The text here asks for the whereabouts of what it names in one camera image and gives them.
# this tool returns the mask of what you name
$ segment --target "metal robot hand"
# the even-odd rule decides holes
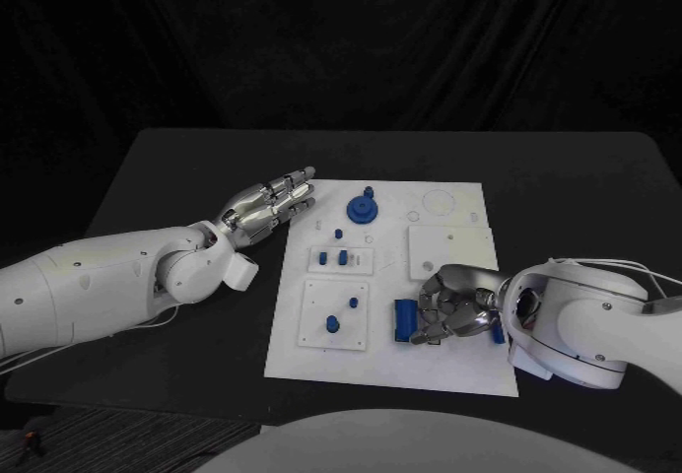
[[[230,200],[214,225],[236,249],[257,244],[277,225],[314,207],[316,199],[308,196],[315,187],[308,181],[315,174],[315,168],[296,170],[267,184],[254,185]]]
[[[427,326],[410,337],[414,345],[452,335],[469,337],[492,327],[497,302],[505,300],[510,278],[489,269],[446,264],[420,291],[420,316]]]

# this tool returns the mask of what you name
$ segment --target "black backdrop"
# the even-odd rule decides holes
[[[2,2],[0,264],[83,235],[153,126],[644,131],[680,174],[677,3]]]

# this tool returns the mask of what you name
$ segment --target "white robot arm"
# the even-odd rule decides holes
[[[86,342],[207,299],[246,291],[259,270],[237,249],[315,205],[315,169],[241,192],[214,222],[74,241],[0,270],[0,359]]]
[[[420,312],[429,325],[413,343],[479,333],[500,310],[520,368],[616,389],[632,363],[682,393],[682,298],[651,302],[632,278],[577,261],[550,260],[514,278],[465,265],[443,266],[423,287]]]

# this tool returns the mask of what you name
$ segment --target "black table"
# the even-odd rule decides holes
[[[550,256],[641,261],[682,278],[675,253],[682,191],[655,143],[637,133],[142,133],[91,237],[213,219],[252,184],[305,166],[318,177],[484,182],[500,266]],[[246,253],[260,272],[178,319],[77,346],[19,370],[12,400],[145,409],[279,425],[358,408],[498,420],[621,458],[678,455],[682,398],[638,368],[599,391],[518,371],[521,398],[263,377],[288,230]]]

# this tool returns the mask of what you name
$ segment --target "carpet floor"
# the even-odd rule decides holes
[[[47,455],[31,455],[17,466],[25,431],[0,431],[2,473],[188,473],[211,460],[213,453],[259,435],[260,425],[60,408],[53,416],[35,419],[28,430],[41,432]]]

